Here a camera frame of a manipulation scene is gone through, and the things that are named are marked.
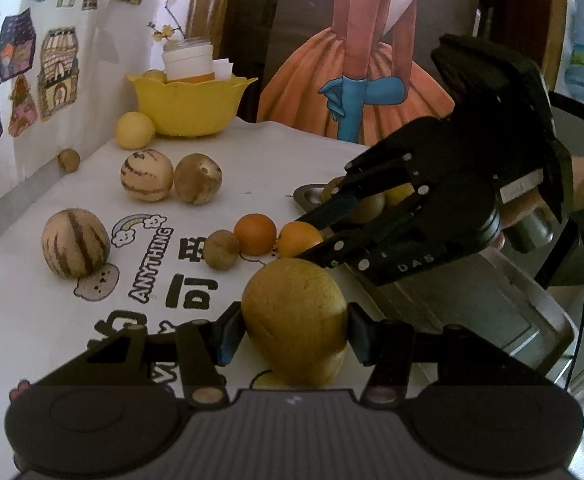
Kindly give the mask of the person right hand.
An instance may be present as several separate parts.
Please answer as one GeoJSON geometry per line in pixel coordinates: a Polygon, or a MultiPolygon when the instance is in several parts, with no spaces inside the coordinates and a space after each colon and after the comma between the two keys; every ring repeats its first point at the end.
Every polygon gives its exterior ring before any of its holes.
{"type": "Polygon", "coordinates": [[[503,204],[499,209],[500,233],[493,242],[493,246],[497,250],[501,250],[506,242],[505,229],[515,226],[523,218],[534,212],[544,203],[545,202],[542,199],[542,196],[540,196],[538,189],[533,188],[531,191],[503,204]]]}

